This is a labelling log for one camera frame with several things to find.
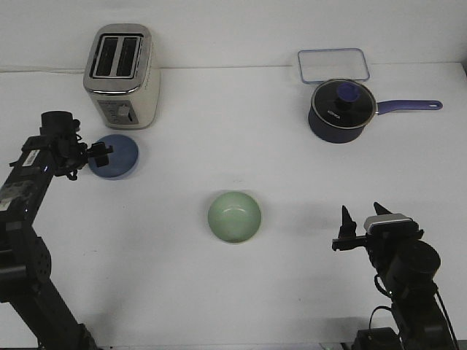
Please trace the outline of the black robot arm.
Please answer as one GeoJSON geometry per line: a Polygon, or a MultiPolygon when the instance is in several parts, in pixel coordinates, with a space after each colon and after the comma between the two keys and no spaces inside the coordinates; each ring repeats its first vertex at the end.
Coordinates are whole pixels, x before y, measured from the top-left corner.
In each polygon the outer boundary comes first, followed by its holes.
{"type": "Polygon", "coordinates": [[[346,207],[332,250],[363,247],[376,270],[375,287],[390,299],[387,310],[397,328],[359,330],[351,349],[458,349],[439,288],[433,278],[441,266],[438,252],[422,241],[424,234],[412,218],[374,203],[376,214],[364,222],[365,234],[346,207]]]}
{"type": "Polygon", "coordinates": [[[108,164],[103,142],[88,146],[70,112],[41,115],[39,135],[30,136],[1,186],[1,301],[9,303],[37,339],[38,349],[97,349],[50,279],[50,252],[33,228],[55,176],[77,180],[91,158],[108,164]]]}

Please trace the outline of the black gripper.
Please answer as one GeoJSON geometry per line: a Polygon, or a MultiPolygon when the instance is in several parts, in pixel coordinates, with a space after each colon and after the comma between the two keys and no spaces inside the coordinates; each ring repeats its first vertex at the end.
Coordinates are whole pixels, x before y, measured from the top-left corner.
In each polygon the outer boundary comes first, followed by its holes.
{"type": "Polygon", "coordinates": [[[71,112],[49,111],[42,113],[41,118],[39,132],[46,137],[47,147],[52,152],[56,164],[55,176],[77,179],[78,171],[87,163],[90,168],[101,168],[109,164],[107,154],[113,152],[113,147],[104,142],[96,142],[88,148],[77,134],[80,121],[74,119],[71,112]],[[87,154],[100,156],[88,157],[87,154]]]}
{"type": "MultiPolygon", "coordinates": [[[[391,215],[388,209],[376,201],[373,207],[377,219],[388,218],[391,215]]],[[[358,236],[356,228],[357,224],[350,216],[347,207],[342,206],[339,234],[332,240],[331,248],[342,252],[363,247],[373,266],[388,266],[400,244],[420,240],[425,233],[418,225],[383,225],[358,236]]]]}

